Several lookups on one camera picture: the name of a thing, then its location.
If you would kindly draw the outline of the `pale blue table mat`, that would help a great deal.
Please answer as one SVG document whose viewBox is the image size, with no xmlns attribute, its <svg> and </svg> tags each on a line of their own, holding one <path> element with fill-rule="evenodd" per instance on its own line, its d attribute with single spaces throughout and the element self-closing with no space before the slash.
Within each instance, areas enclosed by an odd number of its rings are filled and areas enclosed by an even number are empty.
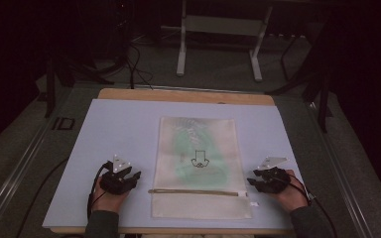
<svg viewBox="0 0 381 238">
<path fill-rule="evenodd" d="M 50 205 L 44 227 L 54 232 L 77 232 L 87 223 L 86 205 L 97 170 L 114 155 L 141 172 L 138 185 L 124 203 L 119 228 L 123 233 L 289 233 L 289 215 L 271 197 L 247 188 L 250 219 L 195 220 L 159 218 L 151 213 L 153 179 L 161 118 L 232 119 L 242 157 L 242 170 L 250 178 L 266 157 L 285 157 L 287 170 L 298 168 L 280 112 L 275 106 L 178 103 L 95 99 Z"/>
</svg>

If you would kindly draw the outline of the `metal floor rail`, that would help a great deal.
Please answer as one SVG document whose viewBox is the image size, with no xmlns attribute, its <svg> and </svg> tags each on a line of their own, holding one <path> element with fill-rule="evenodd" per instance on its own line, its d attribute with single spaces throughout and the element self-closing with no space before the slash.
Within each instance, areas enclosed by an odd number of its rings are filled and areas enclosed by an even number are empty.
<svg viewBox="0 0 381 238">
<path fill-rule="evenodd" d="M 9 173 L 9 176 L 4 181 L 0 188 L 0 217 L 4 213 L 6 207 L 17 191 L 22 179 L 24 178 L 28 167 L 31 165 L 36 157 L 36 154 L 41 147 L 44 137 L 46 136 L 49 127 L 51 125 L 50 121 L 46 121 L 34 135 L 32 141 L 27 147 L 26 151 L 22 155 L 18 164 L 14 167 L 14 170 Z"/>
<path fill-rule="evenodd" d="M 344 174 L 342 170 L 342 166 L 339 162 L 336 150 L 334 146 L 332 145 L 331 140 L 329 136 L 327 135 L 327 133 L 324 133 L 321 129 L 321 126 L 318 124 L 318 119 L 317 119 L 318 110 L 316 108 L 316 105 L 312 102 L 312 103 L 306 103 L 305 106 L 308 110 L 308 114 L 311 120 L 313 121 L 317 132 L 319 133 L 320 141 L 322 142 L 325 149 L 325 153 L 330 161 L 330 168 L 331 168 L 332 174 L 340 190 L 342 199 L 352 219 L 352 222 L 354 224 L 357 234 L 359 235 L 360 238 L 373 238 L 371 230 L 364 218 L 363 212 L 357 202 L 355 194 L 347 180 L 346 175 Z"/>
</svg>

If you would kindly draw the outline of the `green cloth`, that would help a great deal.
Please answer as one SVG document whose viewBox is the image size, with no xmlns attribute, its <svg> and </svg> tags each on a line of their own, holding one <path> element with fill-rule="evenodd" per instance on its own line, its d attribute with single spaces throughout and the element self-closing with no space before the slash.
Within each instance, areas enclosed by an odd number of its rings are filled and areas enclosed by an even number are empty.
<svg viewBox="0 0 381 238">
<path fill-rule="evenodd" d="M 182 129 L 174 134 L 175 173 L 184 186 L 225 186 L 229 170 L 207 129 Z"/>
</svg>

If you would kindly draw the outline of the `white metal stand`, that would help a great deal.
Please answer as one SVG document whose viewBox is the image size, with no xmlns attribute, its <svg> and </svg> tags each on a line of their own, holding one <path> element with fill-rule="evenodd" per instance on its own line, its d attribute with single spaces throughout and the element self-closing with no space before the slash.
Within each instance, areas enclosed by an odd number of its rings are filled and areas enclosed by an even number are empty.
<svg viewBox="0 0 381 238">
<path fill-rule="evenodd" d="M 258 55 L 261 45 L 266 35 L 266 30 L 273 11 L 272 6 L 267 6 L 262 10 L 261 20 L 233 19 L 223 17 L 211 17 L 201 15 L 189 15 L 187 13 L 188 0 L 182 0 L 181 14 L 181 41 L 177 63 L 177 76 L 184 76 L 186 70 L 187 59 L 187 32 L 212 33 L 212 34 L 228 34 L 239 36 L 250 36 L 257 39 L 256 45 L 249 51 L 250 63 L 255 81 L 262 81 Z"/>
</svg>

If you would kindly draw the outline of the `person's right hand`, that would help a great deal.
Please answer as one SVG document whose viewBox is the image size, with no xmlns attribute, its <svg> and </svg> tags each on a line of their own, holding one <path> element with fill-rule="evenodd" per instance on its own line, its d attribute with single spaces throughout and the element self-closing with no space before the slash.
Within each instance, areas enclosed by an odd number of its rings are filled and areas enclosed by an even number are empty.
<svg viewBox="0 0 381 238">
<path fill-rule="evenodd" d="M 295 173 L 292 170 L 286 170 L 286 173 L 291 179 L 291 184 L 282 192 L 273 193 L 272 197 L 275 198 L 288 212 L 308 206 L 309 202 L 306 197 L 304 186 L 296 178 Z"/>
</svg>

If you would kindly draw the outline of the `translucent white zipper bag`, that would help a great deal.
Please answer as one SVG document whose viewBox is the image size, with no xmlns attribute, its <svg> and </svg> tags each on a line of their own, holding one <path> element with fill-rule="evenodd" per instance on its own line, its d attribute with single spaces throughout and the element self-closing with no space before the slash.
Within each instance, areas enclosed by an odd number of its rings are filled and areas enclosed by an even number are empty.
<svg viewBox="0 0 381 238">
<path fill-rule="evenodd" d="M 184 186 L 175 173 L 174 134 L 182 129 L 207 129 L 224 157 L 229 170 L 225 186 L 191 188 Z M 237 142 L 235 121 L 163 117 L 152 194 L 152 215 L 183 219 L 250 219 L 247 194 Z"/>
</svg>

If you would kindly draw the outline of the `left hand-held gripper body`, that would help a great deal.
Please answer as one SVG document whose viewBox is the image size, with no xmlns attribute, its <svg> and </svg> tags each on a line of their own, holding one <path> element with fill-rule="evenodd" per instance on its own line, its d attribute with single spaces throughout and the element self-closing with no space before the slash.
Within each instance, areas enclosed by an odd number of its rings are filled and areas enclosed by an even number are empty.
<svg viewBox="0 0 381 238">
<path fill-rule="evenodd" d="M 131 164 L 118 155 L 107 161 L 102 168 L 105 173 L 101 176 L 100 187 L 111 194 L 123 194 L 131 189 L 124 189 L 123 183 L 132 171 Z"/>
</svg>

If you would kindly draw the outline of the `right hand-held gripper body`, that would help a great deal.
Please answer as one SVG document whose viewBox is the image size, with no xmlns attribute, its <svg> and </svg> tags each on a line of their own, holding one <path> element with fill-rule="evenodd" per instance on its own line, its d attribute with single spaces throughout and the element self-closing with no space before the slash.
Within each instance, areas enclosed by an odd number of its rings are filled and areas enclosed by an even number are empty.
<svg viewBox="0 0 381 238">
<path fill-rule="evenodd" d="M 288 161 L 285 157 L 266 157 L 257 170 L 267 171 L 267 174 L 260 181 L 262 186 L 256 187 L 258 191 L 265 193 L 280 193 L 290 183 L 290 177 L 279 165 Z"/>
</svg>

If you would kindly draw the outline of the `person's left hand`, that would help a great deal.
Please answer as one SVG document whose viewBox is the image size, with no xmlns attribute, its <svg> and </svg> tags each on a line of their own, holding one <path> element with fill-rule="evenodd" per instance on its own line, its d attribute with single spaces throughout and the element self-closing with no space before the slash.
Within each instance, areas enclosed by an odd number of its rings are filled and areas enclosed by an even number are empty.
<svg viewBox="0 0 381 238">
<path fill-rule="evenodd" d="M 111 194 L 103 190 L 99 185 L 95 188 L 91 211 L 110 211 L 119 213 L 129 193 Z"/>
</svg>

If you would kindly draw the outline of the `black metal stand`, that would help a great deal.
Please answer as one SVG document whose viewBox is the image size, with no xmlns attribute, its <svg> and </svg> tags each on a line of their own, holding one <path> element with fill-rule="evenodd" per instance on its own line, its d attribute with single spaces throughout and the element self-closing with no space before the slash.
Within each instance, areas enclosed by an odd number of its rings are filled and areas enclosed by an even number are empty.
<svg viewBox="0 0 381 238">
<path fill-rule="evenodd" d="M 47 92 L 45 93 L 47 102 L 47 111 L 45 114 L 46 118 L 49 118 L 56 108 L 56 77 L 59 78 L 62 85 L 74 85 L 75 80 L 70 72 L 71 68 L 87 76 L 92 81 L 112 85 L 111 81 L 98 76 L 96 73 L 92 72 L 90 69 L 87 69 L 84 65 L 76 62 L 75 60 L 70 59 L 67 56 L 51 53 L 47 61 Z"/>
<path fill-rule="evenodd" d="M 286 47 L 283 54 L 280 57 L 280 64 L 284 73 L 287 77 L 287 71 L 285 68 L 284 56 L 294 44 L 296 39 L 300 35 L 296 35 Z M 327 114 L 327 102 L 329 95 L 329 85 L 330 85 L 330 69 L 328 67 L 323 67 L 321 69 L 313 69 L 308 63 L 310 54 L 307 55 L 303 61 L 300 68 L 292 75 L 291 78 L 287 78 L 287 83 L 277 89 L 266 91 L 266 95 L 280 95 L 290 89 L 293 89 L 301 84 L 306 84 L 306 88 L 302 93 L 302 98 L 305 102 L 310 105 L 314 105 L 314 101 L 319 96 L 318 110 L 317 110 L 317 122 L 321 130 L 326 133 L 326 114 Z"/>
</svg>

